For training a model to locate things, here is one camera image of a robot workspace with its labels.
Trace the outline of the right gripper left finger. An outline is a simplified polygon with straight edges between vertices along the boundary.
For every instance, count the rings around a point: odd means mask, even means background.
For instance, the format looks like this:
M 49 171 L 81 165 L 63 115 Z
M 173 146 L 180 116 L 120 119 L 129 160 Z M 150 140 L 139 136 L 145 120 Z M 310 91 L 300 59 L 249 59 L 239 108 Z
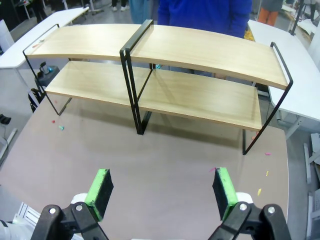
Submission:
M 54 204 L 43 208 L 31 239 L 71 240 L 78 234 L 83 240 L 107 240 L 100 222 L 113 188 L 110 170 L 99 169 L 84 200 L 70 203 L 64 209 Z

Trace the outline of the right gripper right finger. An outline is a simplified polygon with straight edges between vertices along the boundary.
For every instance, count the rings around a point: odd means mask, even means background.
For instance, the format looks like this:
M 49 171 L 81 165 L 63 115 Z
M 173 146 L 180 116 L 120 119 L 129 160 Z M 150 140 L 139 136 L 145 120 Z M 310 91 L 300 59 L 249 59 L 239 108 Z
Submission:
M 277 204 L 258 208 L 251 200 L 239 200 L 225 167 L 215 169 L 212 188 L 222 223 L 211 240 L 235 240 L 240 234 L 253 240 L 291 239 L 282 208 Z

